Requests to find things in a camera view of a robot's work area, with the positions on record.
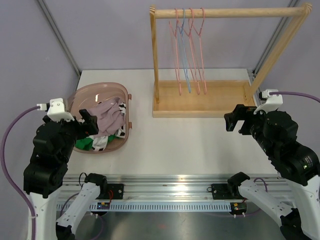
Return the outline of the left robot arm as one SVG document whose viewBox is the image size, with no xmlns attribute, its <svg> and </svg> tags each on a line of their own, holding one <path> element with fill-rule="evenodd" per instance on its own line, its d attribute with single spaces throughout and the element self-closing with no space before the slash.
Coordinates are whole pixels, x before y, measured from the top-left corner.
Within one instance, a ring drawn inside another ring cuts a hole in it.
<svg viewBox="0 0 320 240">
<path fill-rule="evenodd" d="M 48 116 L 33 138 L 30 163 L 23 172 L 23 190 L 30 199 L 35 215 L 35 238 L 37 240 L 73 240 L 77 228 L 95 199 L 108 194 L 107 178 L 90 173 L 74 202 L 67 211 L 56 218 L 58 197 L 68 162 L 77 140 L 98 133 L 97 117 L 86 109 L 79 110 L 82 122 L 76 118 L 53 121 Z"/>
</svg>

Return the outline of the mauve pink tank top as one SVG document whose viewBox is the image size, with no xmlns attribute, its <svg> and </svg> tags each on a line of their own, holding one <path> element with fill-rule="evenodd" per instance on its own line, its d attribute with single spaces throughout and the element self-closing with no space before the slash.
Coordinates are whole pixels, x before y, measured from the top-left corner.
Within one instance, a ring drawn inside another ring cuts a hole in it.
<svg viewBox="0 0 320 240">
<path fill-rule="evenodd" d="M 97 116 L 99 132 L 95 137 L 113 135 L 126 123 L 126 105 L 119 97 L 100 102 L 87 111 L 90 115 Z"/>
</svg>

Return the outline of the black white striped tank top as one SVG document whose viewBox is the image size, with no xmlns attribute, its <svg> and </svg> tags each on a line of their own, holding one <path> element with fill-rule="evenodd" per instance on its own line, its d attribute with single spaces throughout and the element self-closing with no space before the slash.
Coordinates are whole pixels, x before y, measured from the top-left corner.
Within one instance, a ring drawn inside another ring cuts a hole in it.
<svg viewBox="0 0 320 240">
<path fill-rule="evenodd" d="M 102 152 L 115 139 L 126 136 L 126 104 L 114 97 L 87 110 L 97 117 L 98 134 L 76 141 L 75 147 L 82 151 Z"/>
</svg>

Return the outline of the pink hanger of striped top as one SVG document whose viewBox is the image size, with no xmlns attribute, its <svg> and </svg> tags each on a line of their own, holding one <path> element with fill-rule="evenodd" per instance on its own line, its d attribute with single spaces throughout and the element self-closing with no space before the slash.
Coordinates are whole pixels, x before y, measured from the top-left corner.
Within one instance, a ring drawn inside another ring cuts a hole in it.
<svg viewBox="0 0 320 240">
<path fill-rule="evenodd" d="M 197 68 L 196 68 L 196 56 L 195 56 L 195 45 L 193 41 L 193 36 L 192 36 L 192 29 L 193 29 L 193 24 L 194 24 L 194 11 L 192 8 L 189 8 L 191 12 L 191 18 L 188 19 L 188 29 L 189 32 L 187 34 L 188 40 L 189 40 L 189 47 L 190 47 L 190 52 L 191 52 L 191 59 L 192 59 L 192 65 L 189 65 L 189 69 L 191 71 L 191 76 L 193 79 L 194 86 L 196 87 L 196 92 L 199 95 L 201 93 L 200 91 L 200 83 L 197 77 Z"/>
</svg>

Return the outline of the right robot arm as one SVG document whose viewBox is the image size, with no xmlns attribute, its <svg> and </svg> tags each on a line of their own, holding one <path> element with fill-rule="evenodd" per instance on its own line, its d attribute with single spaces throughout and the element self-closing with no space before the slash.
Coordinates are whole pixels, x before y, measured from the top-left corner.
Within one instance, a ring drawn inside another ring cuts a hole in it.
<svg viewBox="0 0 320 240">
<path fill-rule="evenodd" d="M 252 136 L 295 200 L 291 207 L 260 189 L 248 175 L 239 172 L 227 180 L 227 193 L 252 201 L 279 226 L 287 240 L 320 238 L 320 160 L 317 154 L 297 141 L 298 124 L 285 111 L 266 112 L 257 107 L 236 105 L 224 115 L 226 130 L 232 132 L 243 121 L 239 133 Z"/>
</svg>

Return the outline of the pink hanger of green top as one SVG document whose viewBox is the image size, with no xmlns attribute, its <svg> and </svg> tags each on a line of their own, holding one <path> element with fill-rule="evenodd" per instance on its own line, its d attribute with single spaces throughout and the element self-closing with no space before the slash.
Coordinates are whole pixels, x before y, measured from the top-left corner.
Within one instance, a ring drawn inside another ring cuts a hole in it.
<svg viewBox="0 0 320 240">
<path fill-rule="evenodd" d="M 171 42 L 171 49 L 174 55 L 174 72 L 178 86 L 178 94 L 182 95 L 182 86 L 181 86 L 181 78 L 180 78 L 180 63 L 179 63 L 179 50 L 178 50 L 178 25 L 179 25 L 179 18 L 178 18 L 178 10 L 175 8 L 175 28 L 173 28 L 173 24 L 171 21 L 168 22 L 169 29 L 170 29 L 170 42 Z"/>
</svg>

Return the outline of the green tank top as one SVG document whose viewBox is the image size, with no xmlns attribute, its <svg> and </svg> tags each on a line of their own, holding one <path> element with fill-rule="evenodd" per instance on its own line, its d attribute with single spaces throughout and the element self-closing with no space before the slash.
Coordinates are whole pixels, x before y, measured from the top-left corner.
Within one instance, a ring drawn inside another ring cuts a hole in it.
<svg viewBox="0 0 320 240">
<path fill-rule="evenodd" d="M 117 137 L 114 134 L 101 137 L 89 136 L 84 139 L 77 140 L 75 147 L 83 151 L 93 150 L 95 152 L 100 152 L 107 147 L 108 143 L 112 142 L 116 138 Z"/>
</svg>

